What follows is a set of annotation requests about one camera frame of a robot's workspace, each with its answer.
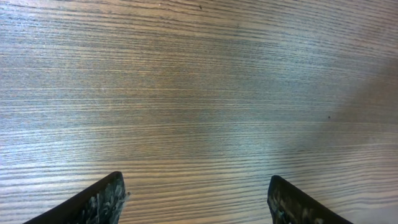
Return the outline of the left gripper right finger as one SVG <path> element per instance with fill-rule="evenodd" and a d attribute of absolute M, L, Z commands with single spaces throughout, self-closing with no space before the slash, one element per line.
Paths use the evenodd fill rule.
<path fill-rule="evenodd" d="M 279 175 L 271 177 L 267 204 L 273 224 L 352 224 Z"/>

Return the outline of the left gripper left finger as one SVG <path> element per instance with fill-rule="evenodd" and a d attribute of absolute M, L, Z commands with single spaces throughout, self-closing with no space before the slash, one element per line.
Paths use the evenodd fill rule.
<path fill-rule="evenodd" d="M 123 175 L 115 171 L 25 224 L 117 224 L 126 200 Z"/>

